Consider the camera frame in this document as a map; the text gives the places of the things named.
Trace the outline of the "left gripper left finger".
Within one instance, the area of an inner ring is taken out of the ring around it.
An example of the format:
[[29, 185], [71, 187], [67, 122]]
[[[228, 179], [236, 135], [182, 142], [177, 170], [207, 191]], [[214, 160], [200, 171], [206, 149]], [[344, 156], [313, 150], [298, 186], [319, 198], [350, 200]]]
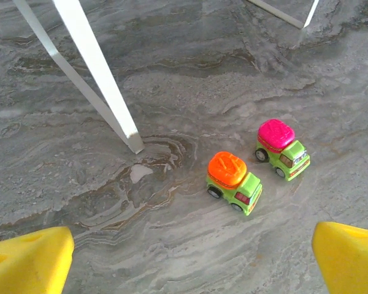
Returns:
[[0, 241], [0, 294], [61, 293], [74, 239], [67, 227], [52, 227]]

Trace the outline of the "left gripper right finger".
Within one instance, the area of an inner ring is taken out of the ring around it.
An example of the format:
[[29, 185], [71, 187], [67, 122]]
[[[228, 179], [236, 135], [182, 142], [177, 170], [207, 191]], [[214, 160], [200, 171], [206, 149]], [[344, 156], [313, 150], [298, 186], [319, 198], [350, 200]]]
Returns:
[[368, 293], [368, 230], [319, 222], [312, 250], [329, 293]]

